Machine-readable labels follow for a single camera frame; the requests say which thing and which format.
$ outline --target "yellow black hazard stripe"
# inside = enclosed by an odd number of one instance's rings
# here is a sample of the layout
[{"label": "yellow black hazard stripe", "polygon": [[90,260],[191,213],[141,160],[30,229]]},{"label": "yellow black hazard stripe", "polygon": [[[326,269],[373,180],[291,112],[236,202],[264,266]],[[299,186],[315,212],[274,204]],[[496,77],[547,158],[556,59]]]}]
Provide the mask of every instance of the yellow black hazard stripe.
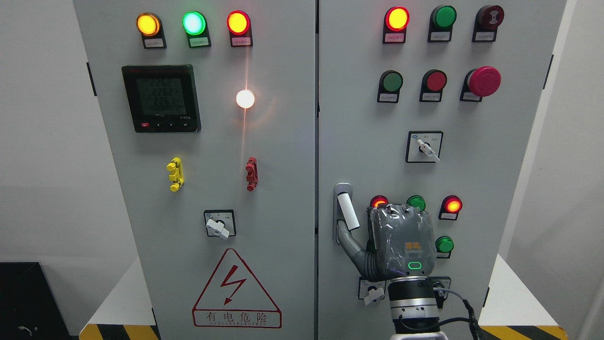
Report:
[{"label": "yellow black hazard stripe", "polygon": [[558,326],[481,326],[485,340],[568,340]]},{"label": "yellow black hazard stripe", "polygon": [[88,324],[80,340],[161,340],[157,326]]}]

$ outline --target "yellow indicator light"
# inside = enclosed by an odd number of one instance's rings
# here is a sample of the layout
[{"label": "yellow indicator light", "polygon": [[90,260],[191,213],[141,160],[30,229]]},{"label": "yellow indicator light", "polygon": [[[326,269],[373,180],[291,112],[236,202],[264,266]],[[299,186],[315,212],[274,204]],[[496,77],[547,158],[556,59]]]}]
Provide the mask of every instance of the yellow indicator light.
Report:
[{"label": "yellow indicator light", "polygon": [[239,107],[249,109],[253,106],[254,102],[256,101],[256,98],[254,97],[254,93],[252,93],[252,91],[241,90],[237,93],[235,101],[237,102],[237,105],[239,105]]},{"label": "yellow indicator light", "polygon": [[137,28],[144,36],[159,33],[159,19],[153,13],[141,13],[137,18]]},{"label": "yellow indicator light", "polygon": [[244,34],[249,30],[249,16],[244,11],[233,11],[226,19],[226,26],[233,34]]},{"label": "yellow indicator light", "polygon": [[409,11],[405,7],[393,7],[386,14],[386,26],[393,31],[402,31],[409,23]]}]

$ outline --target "green indicator light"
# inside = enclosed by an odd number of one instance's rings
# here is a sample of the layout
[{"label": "green indicator light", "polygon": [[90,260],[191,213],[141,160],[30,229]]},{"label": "green indicator light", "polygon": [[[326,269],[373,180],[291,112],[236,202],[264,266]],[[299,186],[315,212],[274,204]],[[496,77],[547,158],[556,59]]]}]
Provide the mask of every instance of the green indicator light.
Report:
[{"label": "green indicator light", "polygon": [[389,73],[382,84],[387,91],[398,91],[403,86],[403,78],[398,73]]},{"label": "green indicator light", "polygon": [[205,18],[198,11],[187,12],[182,17],[182,26],[185,31],[192,36],[203,33],[203,31],[205,31],[205,25]]},{"label": "green indicator light", "polygon": [[457,12],[453,6],[439,6],[432,13],[432,21],[439,28],[449,28],[453,26],[457,19]]},{"label": "green indicator light", "polygon": [[421,262],[409,262],[408,267],[411,270],[418,270],[418,269],[422,268],[422,263]]},{"label": "green indicator light", "polygon": [[451,237],[441,236],[436,240],[436,250],[440,253],[450,253],[453,251],[455,244]]},{"label": "green indicator light", "polygon": [[420,195],[414,195],[409,197],[409,199],[407,200],[407,204],[422,211],[426,210],[426,201]]}]

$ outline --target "lcd display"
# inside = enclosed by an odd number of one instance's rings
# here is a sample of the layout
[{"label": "lcd display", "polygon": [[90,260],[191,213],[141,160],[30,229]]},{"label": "lcd display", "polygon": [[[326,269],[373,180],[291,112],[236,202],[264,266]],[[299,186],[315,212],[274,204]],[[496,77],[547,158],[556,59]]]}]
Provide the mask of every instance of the lcd display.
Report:
[{"label": "lcd display", "polygon": [[137,87],[145,116],[186,116],[180,78],[137,78]]}]

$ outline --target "yellow terminal block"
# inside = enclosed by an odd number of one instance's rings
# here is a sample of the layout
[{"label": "yellow terminal block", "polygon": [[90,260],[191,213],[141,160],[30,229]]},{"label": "yellow terminal block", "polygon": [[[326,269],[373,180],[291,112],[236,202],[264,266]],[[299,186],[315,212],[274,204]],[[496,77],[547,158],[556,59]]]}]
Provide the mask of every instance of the yellow terminal block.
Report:
[{"label": "yellow terminal block", "polygon": [[170,191],[179,191],[182,185],[185,183],[185,177],[182,174],[181,159],[179,157],[172,158],[170,163],[168,163],[165,168],[170,171],[168,179],[173,182],[173,184],[170,186]]}]

